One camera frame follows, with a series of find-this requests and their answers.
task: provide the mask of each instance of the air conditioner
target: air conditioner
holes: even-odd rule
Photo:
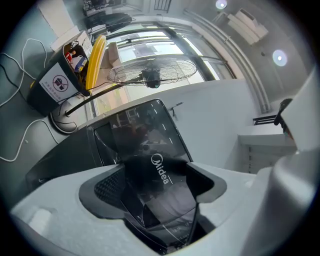
[[[268,30],[246,10],[241,8],[236,15],[228,15],[228,25],[253,45],[268,34]]]

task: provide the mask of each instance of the yellow object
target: yellow object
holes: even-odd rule
[[[104,35],[99,35],[94,43],[92,53],[89,59],[88,72],[86,75],[85,89],[92,89],[98,78],[102,59],[107,47],[107,40]]]

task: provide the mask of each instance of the bottle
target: bottle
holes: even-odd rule
[[[72,52],[67,52],[66,55],[65,55],[65,58],[66,58],[69,62],[71,62],[71,60],[72,60],[72,55],[75,55],[75,54],[76,54],[76,51],[75,51],[75,50],[73,50]]]

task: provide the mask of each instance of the midea logo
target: midea logo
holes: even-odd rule
[[[166,171],[163,170],[162,162],[164,161],[164,158],[161,154],[156,153],[151,156],[151,163],[155,166],[155,168],[158,170],[159,175],[161,176],[161,179],[163,180],[164,184],[167,184],[169,180],[167,179],[167,175],[165,175]]]

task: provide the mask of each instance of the fan guard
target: fan guard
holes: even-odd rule
[[[114,67],[109,72],[108,80],[114,83],[144,83],[147,87],[158,88],[160,84],[185,80],[196,72],[195,64],[184,55],[152,55]]]

